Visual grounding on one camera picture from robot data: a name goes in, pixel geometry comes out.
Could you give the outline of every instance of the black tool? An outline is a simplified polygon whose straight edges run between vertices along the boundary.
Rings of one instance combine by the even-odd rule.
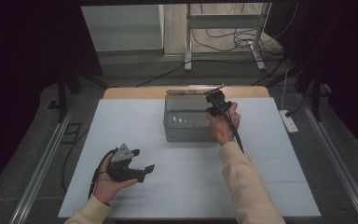
[[[132,158],[138,156],[140,151],[139,149],[130,151],[125,144],[121,145],[120,148],[116,148],[113,150],[114,156],[109,162],[106,172],[117,182],[137,179],[138,182],[143,183],[145,176],[153,172],[155,165],[149,165],[144,170],[130,169],[129,165]]]
[[[242,142],[240,139],[240,135],[238,134],[237,127],[232,123],[231,117],[229,117],[226,112],[231,108],[232,103],[230,101],[226,102],[225,94],[220,90],[223,86],[215,88],[210,91],[206,91],[204,94],[206,95],[206,102],[211,103],[212,106],[206,109],[207,113],[210,113],[214,117],[223,116],[228,126],[231,128],[232,132],[234,132],[235,139],[237,139],[237,143],[240,146],[241,151],[243,152]]]
[[[211,103],[212,106],[206,109],[206,112],[210,113],[214,117],[218,117],[226,113],[231,107],[230,101],[226,102],[225,94],[220,90],[225,86],[218,87],[216,89],[206,91],[205,98],[207,103]]]

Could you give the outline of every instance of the black handheld controller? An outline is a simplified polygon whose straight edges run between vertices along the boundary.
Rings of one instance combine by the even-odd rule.
[[[205,92],[206,102],[213,104],[211,107],[206,109],[206,112],[210,113],[214,117],[223,115],[222,111],[226,113],[232,105],[230,101],[225,101],[226,97],[225,94],[220,90],[221,88],[223,88],[223,86]]]
[[[125,144],[113,150],[114,156],[107,167],[109,176],[117,182],[137,179],[138,182],[143,183],[145,176],[153,172],[155,165],[147,166],[144,170],[130,169],[132,158],[138,156],[140,151],[139,149],[129,150]]]

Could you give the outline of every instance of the dark background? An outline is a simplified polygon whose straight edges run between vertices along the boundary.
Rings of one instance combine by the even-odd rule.
[[[310,36],[317,40],[324,31],[330,4],[301,5],[294,30],[280,39],[294,59],[312,51]],[[287,19],[278,23],[284,27]],[[333,91],[329,102],[358,139],[358,1],[347,7],[320,59],[322,80]],[[102,75],[80,7],[0,4],[0,173],[34,118],[41,91],[56,83],[59,73],[78,76],[74,67]]]

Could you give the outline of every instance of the gray floor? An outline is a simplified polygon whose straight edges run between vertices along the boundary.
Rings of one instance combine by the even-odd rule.
[[[250,53],[197,55],[197,59],[218,59],[231,62],[241,60],[242,63],[195,62],[193,63],[193,70],[187,73],[183,70],[183,66],[180,66],[183,63],[181,56],[163,56],[158,52],[143,53],[142,55],[102,53],[100,54],[100,61],[103,66],[104,77],[100,77],[100,80],[110,86],[133,87],[180,66],[166,77],[157,79],[147,85],[183,86],[222,83],[227,85],[251,85],[272,71],[278,63],[277,61],[266,62],[268,70],[265,73],[261,73],[257,70],[255,63],[244,63],[252,60]],[[283,63],[276,74],[284,73],[288,66],[289,63]],[[64,220],[57,218],[65,195],[62,187],[62,173],[64,176],[63,184],[67,187],[76,168],[77,159],[86,137],[80,139],[75,145],[67,142],[76,140],[76,135],[71,131],[76,129],[77,124],[81,124],[80,134],[88,129],[98,101],[103,97],[104,92],[104,89],[97,84],[83,77],[79,79],[83,90],[77,95],[77,101],[74,105],[75,111],[69,121],[70,128],[67,134],[62,137],[62,142],[48,168],[41,188],[37,192],[36,199],[25,223],[64,222]],[[290,77],[287,80],[283,103],[288,110],[295,110],[301,102],[293,88],[295,81],[296,77]],[[283,86],[284,83],[281,82],[268,89],[270,95],[276,100],[278,108],[281,106]],[[57,87],[51,86],[43,91],[34,122],[0,176],[0,223],[10,221],[33,174],[33,170],[54,133],[57,126],[58,110],[48,109],[48,105],[54,100],[58,100]],[[322,217],[286,217],[285,219],[292,223],[358,223],[357,211],[326,156],[321,141],[310,125],[305,108],[306,104],[303,104],[298,113],[293,115],[293,120],[299,129],[299,133],[292,136],[291,140]],[[321,116],[325,129],[330,134],[332,141],[337,145],[342,159],[358,183],[357,140],[336,116],[327,103],[327,98],[321,99]],[[70,153],[69,159],[64,163],[68,153]]]

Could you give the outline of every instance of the white tabletop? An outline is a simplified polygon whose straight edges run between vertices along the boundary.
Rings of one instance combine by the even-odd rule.
[[[228,99],[238,103],[243,148],[259,169],[284,217],[319,216],[288,134],[272,98]],[[125,143],[141,154],[130,164],[153,173],[123,189],[109,217],[129,219],[234,218],[217,143],[171,143],[165,139],[164,99],[101,100],[59,217],[70,217],[88,198],[103,155]]]

